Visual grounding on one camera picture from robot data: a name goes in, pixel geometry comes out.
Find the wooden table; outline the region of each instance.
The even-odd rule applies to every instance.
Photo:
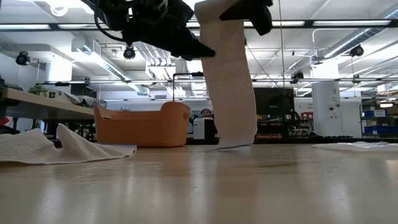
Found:
[[[91,108],[64,103],[12,88],[6,88],[1,98],[20,101],[17,106],[7,107],[6,115],[14,118],[94,119],[94,111]]]

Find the white towel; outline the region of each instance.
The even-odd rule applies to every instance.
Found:
[[[219,16],[238,0],[207,0],[195,4],[200,41],[216,51],[201,58],[207,89],[220,135],[218,149],[251,145],[257,132],[256,102],[240,21]]]
[[[69,164],[131,156],[136,146],[101,145],[87,141],[63,124],[57,129],[62,149],[40,129],[0,138],[0,161],[26,164]]]

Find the ceiling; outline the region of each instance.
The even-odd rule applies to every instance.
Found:
[[[193,7],[198,1],[185,0],[185,2]],[[280,8],[281,12],[279,12],[279,2],[274,1],[274,5],[270,8],[273,19],[382,19],[392,11],[397,10],[398,3],[395,0],[282,0]],[[52,15],[46,2],[2,0],[0,23],[41,22],[93,22],[93,15],[76,7],[70,8],[64,16],[57,17]],[[283,72],[285,72],[286,77],[290,77],[296,70],[301,70],[305,77],[310,77],[309,58],[301,55],[311,55],[313,49],[330,48],[349,39],[356,33],[358,33],[357,29],[316,31],[313,29],[274,29],[271,33],[261,37],[254,29],[247,29],[245,30],[248,41],[246,55],[250,73],[254,78],[281,78]],[[102,56],[120,69],[129,71],[130,78],[143,79],[145,77],[142,74],[146,69],[146,61],[142,56],[138,55],[133,60],[124,59],[123,50],[126,44],[111,40],[96,30],[80,32],[0,32],[0,44],[2,46],[47,44],[62,52],[65,57],[71,58],[70,60],[76,65],[76,69],[73,70],[74,77],[86,76],[91,77],[91,79],[106,77],[107,72],[96,64],[76,60],[71,51],[71,44],[72,39],[80,35],[99,42],[102,46]],[[356,72],[364,74],[374,68],[384,67],[366,75],[369,75],[369,77],[383,77],[384,75],[398,77],[398,58],[394,58],[397,55],[396,52],[398,52],[398,44],[395,43],[397,36],[398,29],[386,29],[361,43],[365,51],[362,57],[352,58],[352,61],[351,57],[340,57],[338,59],[340,76],[352,77],[352,74]],[[302,59],[299,63],[300,66],[298,68],[293,67],[292,65],[300,59]],[[198,66],[200,66],[198,62],[188,62],[188,68],[196,69]],[[361,87],[372,88],[379,84],[380,82],[373,82]],[[347,86],[350,83],[341,83],[341,85]],[[110,91],[129,90],[125,86],[109,85],[106,89]]]

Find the table surface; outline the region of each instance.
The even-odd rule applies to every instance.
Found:
[[[0,164],[3,223],[397,223],[398,155],[255,145]]]
[[[17,106],[7,107],[7,116],[32,119],[94,119],[92,108],[64,103],[55,99],[6,88],[3,98],[18,100]]]

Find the orange basket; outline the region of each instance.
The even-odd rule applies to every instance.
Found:
[[[179,147],[187,140],[190,108],[166,102],[160,111],[114,111],[94,107],[97,141],[137,147]]]

